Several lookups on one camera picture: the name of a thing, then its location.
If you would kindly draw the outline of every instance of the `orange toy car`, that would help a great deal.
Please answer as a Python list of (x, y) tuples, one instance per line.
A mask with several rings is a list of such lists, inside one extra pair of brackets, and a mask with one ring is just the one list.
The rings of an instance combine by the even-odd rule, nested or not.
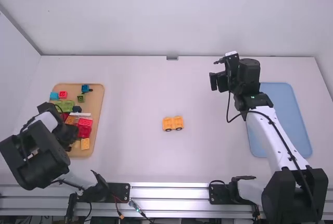
[(164, 131), (181, 130), (184, 128), (184, 121), (181, 116), (165, 117), (162, 122)]

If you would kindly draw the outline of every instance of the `wooden tray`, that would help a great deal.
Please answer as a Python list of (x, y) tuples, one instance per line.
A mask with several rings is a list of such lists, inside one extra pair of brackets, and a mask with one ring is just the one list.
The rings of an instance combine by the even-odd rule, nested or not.
[(54, 86), (52, 89), (53, 92), (67, 91), (68, 95), (64, 100), (72, 100), (75, 102), (75, 105), (82, 108), (83, 113), (91, 113), (93, 119), (93, 127), (90, 133), (90, 148), (88, 150), (81, 150), (81, 145), (79, 142), (75, 142), (72, 145), (71, 152), (67, 152), (69, 157), (72, 158), (88, 158), (92, 155), (95, 146), (95, 138), (97, 133), (98, 121), (100, 110), (103, 103), (104, 97), (104, 86), (102, 84), (89, 84), (89, 88), (93, 91), (85, 94), (85, 102), (79, 103), (77, 96), (81, 94), (81, 86), (88, 83), (60, 83)]

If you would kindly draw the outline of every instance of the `red lego brick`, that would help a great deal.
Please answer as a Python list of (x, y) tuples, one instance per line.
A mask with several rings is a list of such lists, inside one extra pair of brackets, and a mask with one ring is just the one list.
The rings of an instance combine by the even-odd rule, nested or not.
[(89, 135), (92, 131), (92, 127), (79, 125), (79, 137), (80, 138), (89, 138)]
[(92, 119), (85, 119), (85, 118), (80, 118), (78, 122), (79, 126), (88, 126), (91, 127), (93, 125), (93, 120)]
[(66, 121), (68, 116), (69, 116), (69, 113), (63, 113), (62, 114), (63, 121)]
[(67, 91), (59, 91), (59, 98), (66, 99), (67, 98)]

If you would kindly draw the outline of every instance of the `green lego brick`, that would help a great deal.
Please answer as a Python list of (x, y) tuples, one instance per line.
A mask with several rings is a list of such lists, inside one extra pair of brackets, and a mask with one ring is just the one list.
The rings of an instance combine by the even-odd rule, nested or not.
[(85, 94), (78, 95), (78, 102), (84, 103), (84, 101), (85, 101)]
[[(62, 101), (54, 101), (53, 104), (58, 105), (62, 109)], [(56, 109), (59, 113), (61, 113), (61, 110), (59, 107), (56, 107)]]
[(74, 102), (71, 100), (62, 101), (61, 109), (63, 112), (73, 112)]

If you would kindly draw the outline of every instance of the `blue mat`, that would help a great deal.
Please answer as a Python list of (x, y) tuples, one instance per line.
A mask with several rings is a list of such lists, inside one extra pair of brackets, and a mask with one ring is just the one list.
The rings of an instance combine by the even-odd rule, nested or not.
[[(312, 147), (298, 108), (292, 87), (288, 83), (263, 82), (260, 91), (266, 93), (274, 104), (277, 118), (291, 142), (304, 157), (312, 155)], [(251, 153), (255, 157), (266, 157), (265, 150), (247, 126)]]

